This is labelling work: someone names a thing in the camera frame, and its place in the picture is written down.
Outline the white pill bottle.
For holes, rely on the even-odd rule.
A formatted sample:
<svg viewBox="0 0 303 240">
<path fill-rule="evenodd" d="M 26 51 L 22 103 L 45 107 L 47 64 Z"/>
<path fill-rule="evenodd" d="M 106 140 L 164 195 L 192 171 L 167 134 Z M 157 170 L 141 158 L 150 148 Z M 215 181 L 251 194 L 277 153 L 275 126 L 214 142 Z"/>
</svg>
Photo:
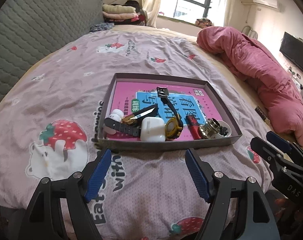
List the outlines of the white pill bottle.
<svg viewBox="0 0 303 240">
<path fill-rule="evenodd" d="M 114 109 L 110 113 L 110 115 L 104 120 L 104 126 L 103 126 L 104 131 L 107 134 L 110 134 L 110 135 L 116 134 L 117 131 L 115 129 L 112 129 L 111 127 L 107 126 L 105 124 L 105 122 L 107 121 L 108 124 L 111 124 L 110 119 L 113 120 L 113 121 L 115 121 L 115 122 L 121 122 L 123 118 L 124 118 L 123 111 L 121 111 L 120 109 Z"/>
</svg>

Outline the white earbuds case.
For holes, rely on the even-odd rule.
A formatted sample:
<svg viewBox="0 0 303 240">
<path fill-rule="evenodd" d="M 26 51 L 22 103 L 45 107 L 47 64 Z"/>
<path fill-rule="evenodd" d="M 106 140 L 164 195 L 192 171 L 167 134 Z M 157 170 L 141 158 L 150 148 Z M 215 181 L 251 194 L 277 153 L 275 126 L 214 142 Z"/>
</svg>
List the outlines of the white earbuds case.
<svg viewBox="0 0 303 240">
<path fill-rule="evenodd" d="M 145 142 L 164 142 L 165 123 L 162 118 L 146 117 L 142 120 L 140 140 Z"/>
</svg>

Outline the black mattress label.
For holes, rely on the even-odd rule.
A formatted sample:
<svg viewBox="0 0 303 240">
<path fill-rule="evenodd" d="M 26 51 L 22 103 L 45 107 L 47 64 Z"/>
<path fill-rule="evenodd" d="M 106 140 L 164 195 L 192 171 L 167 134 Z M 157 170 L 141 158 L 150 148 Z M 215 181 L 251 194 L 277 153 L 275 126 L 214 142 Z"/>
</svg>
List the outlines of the black mattress label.
<svg viewBox="0 0 303 240">
<path fill-rule="evenodd" d="M 270 126 L 271 122 L 270 122 L 269 118 L 267 117 L 267 115 L 262 111 L 262 109 L 261 109 L 259 106 L 257 106 L 257 107 L 255 108 L 255 111 L 256 111 L 256 113 L 261 117 L 261 119 L 262 119 L 267 125 Z"/>
</svg>

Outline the pink and blue book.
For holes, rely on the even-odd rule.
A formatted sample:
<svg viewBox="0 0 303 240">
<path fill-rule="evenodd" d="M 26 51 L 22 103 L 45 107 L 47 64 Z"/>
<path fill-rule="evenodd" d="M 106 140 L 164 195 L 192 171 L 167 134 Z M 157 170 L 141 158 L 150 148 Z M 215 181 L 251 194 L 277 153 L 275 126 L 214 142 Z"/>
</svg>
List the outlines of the pink and blue book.
<svg viewBox="0 0 303 240">
<path fill-rule="evenodd" d="M 190 141 L 193 137 L 186 124 L 186 115 L 194 115 L 200 124 L 204 124 L 209 118 L 222 120 L 213 97 L 205 91 L 205 88 L 196 87 L 195 84 L 178 85 L 157 84 L 152 82 L 125 82 L 117 81 L 109 100 L 107 100 L 107 115 L 112 110 L 120 109 L 124 115 L 139 111 L 145 107 L 158 104 L 158 116 L 167 122 L 174 116 L 170 108 L 164 105 L 157 96 L 157 87 L 166 87 L 169 90 L 169 100 L 182 117 L 184 129 L 177 141 Z"/>
</svg>

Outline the black gold folding knife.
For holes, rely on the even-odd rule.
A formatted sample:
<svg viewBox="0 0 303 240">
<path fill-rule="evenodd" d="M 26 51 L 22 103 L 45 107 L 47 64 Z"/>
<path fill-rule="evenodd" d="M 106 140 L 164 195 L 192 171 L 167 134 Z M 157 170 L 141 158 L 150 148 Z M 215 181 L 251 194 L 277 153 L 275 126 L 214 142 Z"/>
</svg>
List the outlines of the black gold folding knife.
<svg viewBox="0 0 303 240">
<path fill-rule="evenodd" d="M 122 119 L 122 123 L 129 126 L 139 126 L 146 117 L 156 117 L 158 115 L 158 104 L 145 107 Z"/>
</svg>

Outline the black wall television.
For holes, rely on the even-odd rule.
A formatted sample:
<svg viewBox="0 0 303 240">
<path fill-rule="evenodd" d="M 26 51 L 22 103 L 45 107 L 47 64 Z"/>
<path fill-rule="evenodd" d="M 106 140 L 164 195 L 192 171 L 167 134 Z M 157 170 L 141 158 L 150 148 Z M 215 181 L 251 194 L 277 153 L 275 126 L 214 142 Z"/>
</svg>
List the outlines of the black wall television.
<svg viewBox="0 0 303 240">
<path fill-rule="evenodd" d="M 303 72 L 303 42 L 285 32 L 279 51 Z"/>
</svg>

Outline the red quilted comforter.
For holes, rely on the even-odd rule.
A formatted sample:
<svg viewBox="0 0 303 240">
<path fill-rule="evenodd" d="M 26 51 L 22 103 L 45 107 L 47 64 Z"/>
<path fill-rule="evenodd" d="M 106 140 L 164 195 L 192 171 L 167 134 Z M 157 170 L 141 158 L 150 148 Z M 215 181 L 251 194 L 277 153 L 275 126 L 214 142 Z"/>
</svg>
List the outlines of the red quilted comforter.
<svg viewBox="0 0 303 240">
<path fill-rule="evenodd" d="M 276 133 L 294 133 L 303 146 L 303 98 L 265 46 L 232 27 L 202 29 L 196 42 L 204 51 L 218 55 L 230 72 L 256 91 Z"/>
</svg>

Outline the dark patterned cloth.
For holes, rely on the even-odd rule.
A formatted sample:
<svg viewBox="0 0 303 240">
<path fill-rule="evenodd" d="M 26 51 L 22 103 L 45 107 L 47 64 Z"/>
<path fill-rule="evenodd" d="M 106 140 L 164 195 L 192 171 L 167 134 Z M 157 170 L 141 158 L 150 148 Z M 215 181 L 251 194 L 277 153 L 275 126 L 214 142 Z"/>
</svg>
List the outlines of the dark patterned cloth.
<svg viewBox="0 0 303 240">
<path fill-rule="evenodd" d="M 107 31 L 110 30 L 114 27 L 115 25 L 113 23 L 98 23 L 94 24 L 90 27 L 90 32 L 91 33 L 96 33 L 99 31 Z"/>
</svg>

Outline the patterned bag on windowsill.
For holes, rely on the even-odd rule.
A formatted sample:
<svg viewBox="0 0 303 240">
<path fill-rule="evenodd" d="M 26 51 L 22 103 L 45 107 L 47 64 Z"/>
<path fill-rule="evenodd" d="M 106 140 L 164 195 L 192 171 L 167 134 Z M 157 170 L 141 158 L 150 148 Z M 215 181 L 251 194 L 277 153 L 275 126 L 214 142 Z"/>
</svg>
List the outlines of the patterned bag on windowsill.
<svg viewBox="0 0 303 240">
<path fill-rule="evenodd" d="M 208 18 L 197 19 L 195 25 L 201 29 L 212 27 L 214 24 Z"/>
</svg>

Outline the stack of folded clothes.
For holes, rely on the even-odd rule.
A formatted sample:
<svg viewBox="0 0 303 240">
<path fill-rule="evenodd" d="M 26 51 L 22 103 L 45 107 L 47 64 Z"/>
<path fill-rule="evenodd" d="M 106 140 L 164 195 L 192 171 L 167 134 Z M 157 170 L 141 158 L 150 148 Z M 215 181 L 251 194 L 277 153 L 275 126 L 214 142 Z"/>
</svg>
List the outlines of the stack of folded clothes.
<svg viewBox="0 0 303 240">
<path fill-rule="evenodd" d="M 104 4 L 103 18 L 114 25 L 146 25 L 146 16 L 136 0 L 127 0 L 123 5 Z"/>
</svg>

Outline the grey quilted headboard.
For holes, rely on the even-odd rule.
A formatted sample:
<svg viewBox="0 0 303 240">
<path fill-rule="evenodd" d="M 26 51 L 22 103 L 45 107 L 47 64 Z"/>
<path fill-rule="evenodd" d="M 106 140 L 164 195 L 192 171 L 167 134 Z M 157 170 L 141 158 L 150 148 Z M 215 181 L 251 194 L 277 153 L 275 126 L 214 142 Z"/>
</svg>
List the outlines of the grey quilted headboard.
<svg viewBox="0 0 303 240">
<path fill-rule="evenodd" d="M 34 64 L 103 20 L 103 0 L 6 0 L 0 9 L 0 102 Z"/>
</svg>

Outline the white round plastic lid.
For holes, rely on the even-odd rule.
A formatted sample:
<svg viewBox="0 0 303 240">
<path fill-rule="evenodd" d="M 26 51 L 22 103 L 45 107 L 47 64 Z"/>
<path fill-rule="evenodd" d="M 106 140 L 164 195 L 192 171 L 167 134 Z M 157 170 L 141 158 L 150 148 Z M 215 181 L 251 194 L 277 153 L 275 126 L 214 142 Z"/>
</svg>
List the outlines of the white round plastic lid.
<svg viewBox="0 0 303 240">
<path fill-rule="evenodd" d="M 228 123 L 224 122 L 223 120 L 218 120 L 220 124 L 219 132 L 214 135 L 214 139 L 221 139 L 227 138 L 232 135 L 232 131 Z"/>
</svg>

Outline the pink strawberry print bedsheet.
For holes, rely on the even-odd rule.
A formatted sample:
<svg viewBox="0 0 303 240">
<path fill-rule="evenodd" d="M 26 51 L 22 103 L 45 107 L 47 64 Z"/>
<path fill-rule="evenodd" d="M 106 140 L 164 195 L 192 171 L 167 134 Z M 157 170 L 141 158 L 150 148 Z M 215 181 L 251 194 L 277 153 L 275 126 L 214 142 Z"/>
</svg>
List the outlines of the pink strawberry print bedsheet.
<svg viewBox="0 0 303 240">
<path fill-rule="evenodd" d="M 115 73 L 180 76 L 208 81 L 239 125 L 233 145 L 198 150 L 202 160 L 233 179 L 253 176 L 271 186 L 267 163 L 247 153 L 267 126 L 241 95 L 187 40 L 106 31 L 85 35 L 43 61 L 0 103 L 0 206 L 26 209 L 42 177 L 64 179 L 97 154 L 99 113 Z M 104 239 L 181 239 L 185 222 L 205 217 L 184 151 L 119 152 L 99 195 L 89 203 Z"/>
</svg>

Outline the grey cardboard box tray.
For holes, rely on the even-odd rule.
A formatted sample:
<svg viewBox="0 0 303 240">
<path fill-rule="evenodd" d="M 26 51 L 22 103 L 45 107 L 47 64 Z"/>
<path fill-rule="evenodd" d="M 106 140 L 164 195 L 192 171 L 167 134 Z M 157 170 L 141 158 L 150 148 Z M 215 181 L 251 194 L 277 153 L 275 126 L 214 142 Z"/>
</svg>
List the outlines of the grey cardboard box tray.
<svg viewBox="0 0 303 240">
<path fill-rule="evenodd" d="M 228 135 L 226 137 L 218 135 L 214 139 L 195 140 L 186 123 L 179 138 L 166 142 L 143 142 L 139 138 L 121 132 L 114 135 L 104 132 L 104 119 L 114 109 L 120 109 L 125 115 L 130 115 L 145 107 L 157 104 L 158 117 L 165 122 L 169 121 L 174 113 L 158 98 L 157 87 L 168 89 L 169 100 L 181 116 L 182 122 L 186 122 L 187 115 L 195 116 L 201 125 L 207 119 L 215 118 L 228 128 Z M 98 107 L 94 132 L 92 141 L 97 146 L 118 151 L 153 150 L 162 152 L 185 148 L 220 147 L 231 145 L 242 136 L 231 112 L 208 81 L 138 73 L 116 73 L 113 76 L 104 98 L 104 104 Z"/>
</svg>

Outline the black small plastic part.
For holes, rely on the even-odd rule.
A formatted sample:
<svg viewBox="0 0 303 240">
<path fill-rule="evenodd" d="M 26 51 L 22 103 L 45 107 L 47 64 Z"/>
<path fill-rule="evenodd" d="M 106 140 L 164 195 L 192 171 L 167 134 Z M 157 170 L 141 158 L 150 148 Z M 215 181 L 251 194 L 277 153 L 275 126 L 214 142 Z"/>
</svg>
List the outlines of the black small plastic part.
<svg viewBox="0 0 303 240">
<path fill-rule="evenodd" d="M 111 118 L 104 119 L 104 131 L 110 135 L 114 135 L 117 132 L 130 135 L 132 137 L 140 137 L 141 135 L 141 130 L 139 127 L 129 126 Z"/>
</svg>

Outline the white wall air conditioner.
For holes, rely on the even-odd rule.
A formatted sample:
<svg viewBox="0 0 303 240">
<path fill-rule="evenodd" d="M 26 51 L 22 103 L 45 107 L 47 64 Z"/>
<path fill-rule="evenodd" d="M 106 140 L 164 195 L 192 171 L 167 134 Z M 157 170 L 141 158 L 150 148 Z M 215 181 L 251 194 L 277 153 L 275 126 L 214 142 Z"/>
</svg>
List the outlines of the white wall air conditioner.
<svg viewBox="0 0 303 240">
<path fill-rule="evenodd" d="M 265 6 L 273 8 L 273 9 L 278 9 L 277 0 L 253 0 L 253 3 L 265 5 Z"/>
</svg>

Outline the red black lighter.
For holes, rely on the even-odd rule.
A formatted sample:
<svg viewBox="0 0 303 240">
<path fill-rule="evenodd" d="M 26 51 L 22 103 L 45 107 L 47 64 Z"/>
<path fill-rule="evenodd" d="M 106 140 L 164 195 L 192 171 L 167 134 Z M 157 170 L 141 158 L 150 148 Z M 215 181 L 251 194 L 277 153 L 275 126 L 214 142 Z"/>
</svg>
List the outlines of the red black lighter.
<svg viewBox="0 0 303 240">
<path fill-rule="evenodd" d="M 199 131 L 200 124 L 198 123 L 194 115 L 186 116 L 186 124 L 194 140 L 202 139 L 202 136 Z"/>
</svg>

